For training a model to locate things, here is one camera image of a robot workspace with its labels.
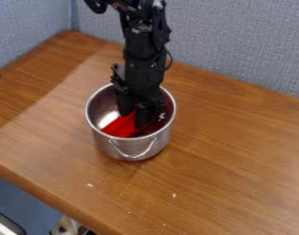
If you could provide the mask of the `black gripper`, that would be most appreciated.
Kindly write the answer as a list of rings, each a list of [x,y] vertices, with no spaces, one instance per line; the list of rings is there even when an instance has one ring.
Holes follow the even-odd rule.
[[[112,65],[111,81],[117,110],[123,117],[136,110],[135,126],[146,129],[166,116],[167,103],[160,93],[160,84],[167,71],[167,55],[152,55],[148,58],[125,55],[124,59],[124,65]]]

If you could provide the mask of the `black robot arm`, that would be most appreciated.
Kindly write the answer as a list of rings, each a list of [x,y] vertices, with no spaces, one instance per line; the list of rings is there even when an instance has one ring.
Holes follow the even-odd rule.
[[[172,30],[166,17],[166,0],[83,0],[95,14],[111,6],[119,13],[125,39],[124,65],[112,65],[119,113],[136,112],[134,127],[143,129],[166,112],[160,93],[164,73],[172,67],[172,55],[166,47]]]

